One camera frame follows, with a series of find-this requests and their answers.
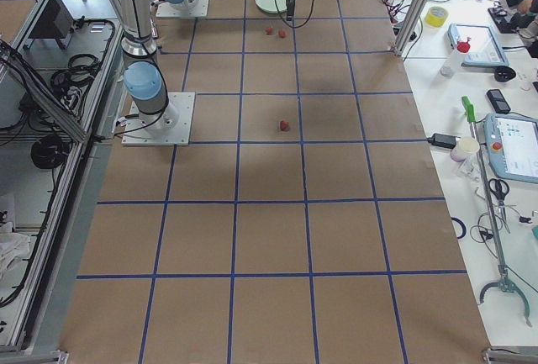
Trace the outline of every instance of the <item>reacher grabber tool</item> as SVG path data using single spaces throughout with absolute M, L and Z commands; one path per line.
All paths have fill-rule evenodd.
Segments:
M 474 106 L 468 97 L 462 97 L 463 107 L 467 115 L 467 122 L 469 123 L 471 129 L 471 136 L 480 143 L 477 130 L 477 121 L 474 116 Z M 523 305 L 525 306 L 524 316 L 525 321 L 528 326 L 532 326 L 532 323 L 529 320 L 530 317 L 530 305 L 527 297 L 523 294 L 518 286 L 515 285 L 508 277 L 508 266 L 506 260 L 504 259 L 503 245 L 501 243 L 501 237 L 498 232 L 497 220 L 495 216 L 495 210 L 493 209 L 493 200 L 491 198 L 491 189 L 488 182 L 488 172 L 486 171 L 486 165 L 484 164 L 484 158 L 482 153 L 482 147 L 478 150 L 477 153 L 478 167 L 480 168 L 480 177 L 482 178 L 482 185 L 484 189 L 484 194 L 486 198 L 486 206 L 488 207 L 488 216 L 489 223 L 491 225 L 491 230 L 493 232 L 493 243 L 495 244 L 495 251 L 497 253 L 498 259 L 498 272 L 500 274 L 500 279 L 496 282 L 489 282 L 480 291 L 479 301 L 480 303 L 484 302 L 484 298 L 487 290 L 490 288 L 497 287 L 503 293 L 517 293 L 523 300 Z

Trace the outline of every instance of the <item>white mounting plate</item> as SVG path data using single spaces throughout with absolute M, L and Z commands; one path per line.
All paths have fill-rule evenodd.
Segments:
M 201 18 L 208 16 L 209 0 L 198 0 L 192 8 L 176 9 L 170 3 L 161 3 L 157 9 L 157 18 Z
M 162 133 L 149 133 L 146 129 L 136 130 L 133 133 L 123 135 L 121 140 L 123 145 L 188 145 L 191 135 L 191 124 L 193 122 L 194 92 L 169 92 L 170 103 L 173 104 L 179 113 L 179 120 L 171 129 L 163 130 Z M 138 113 L 135 103 L 131 104 L 129 113 Z M 142 124 L 138 119 L 128 120 L 125 131 L 138 129 Z

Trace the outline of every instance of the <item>white cup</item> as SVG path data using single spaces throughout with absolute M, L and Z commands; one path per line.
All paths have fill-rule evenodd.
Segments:
M 461 137 L 451 151 L 451 159 L 456 162 L 464 162 L 469 156 L 475 155 L 480 150 L 478 141 L 472 137 Z

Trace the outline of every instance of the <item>hand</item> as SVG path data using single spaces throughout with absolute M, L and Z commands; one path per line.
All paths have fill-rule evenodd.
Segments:
M 523 0 L 518 4 L 518 13 L 528 13 L 533 0 Z

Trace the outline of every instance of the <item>green handle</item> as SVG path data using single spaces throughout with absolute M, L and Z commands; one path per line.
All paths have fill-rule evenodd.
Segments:
M 468 97 L 462 97 L 463 107 L 465 109 L 465 114 L 467 115 L 467 122 L 475 123 L 476 119 L 474 117 L 474 106 Z

